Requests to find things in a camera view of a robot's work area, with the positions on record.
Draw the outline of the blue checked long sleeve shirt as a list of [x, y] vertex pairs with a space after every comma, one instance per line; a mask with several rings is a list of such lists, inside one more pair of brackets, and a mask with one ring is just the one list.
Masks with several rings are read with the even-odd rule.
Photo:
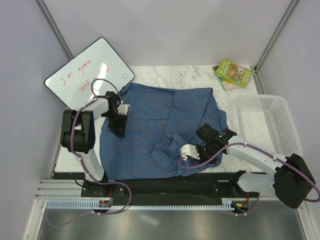
[[204, 171], [195, 160], [178, 165], [180, 149], [204, 143], [196, 132], [204, 124], [222, 131], [228, 127], [212, 88], [166, 89], [138, 83], [122, 92], [130, 105], [125, 137], [101, 128], [99, 155], [112, 180], [157, 179], [189, 176]]

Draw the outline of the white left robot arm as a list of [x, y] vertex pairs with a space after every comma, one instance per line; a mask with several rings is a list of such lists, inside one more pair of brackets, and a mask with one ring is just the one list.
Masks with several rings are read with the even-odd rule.
[[94, 97], [79, 110], [67, 109], [62, 114], [60, 144], [78, 158], [85, 179], [93, 182], [92, 191], [99, 197], [109, 193], [110, 185], [94, 149], [95, 120], [107, 118], [109, 131], [123, 139], [130, 107], [116, 93], [108, 91], [104, 96]]

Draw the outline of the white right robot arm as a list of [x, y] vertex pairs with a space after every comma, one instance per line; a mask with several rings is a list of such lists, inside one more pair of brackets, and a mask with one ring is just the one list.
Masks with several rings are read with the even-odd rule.
[[235, 197], [245, 192], [256, 192], [276, 196], [286, 206], [297, 209], [302, 202], [309, 200], [307, 196], [312, 190], [320, 191], [304, 159], [298, 154], [272, 153], [246, 141], [232, 130], [219, 132], [207, 123], [196, 131], [196, 135], [205, 144], [196, 149], [199, 163], [209, 163], [223, 153], [262, 170], [263, 173], [239, 173], [229, 184], [229, 191]]

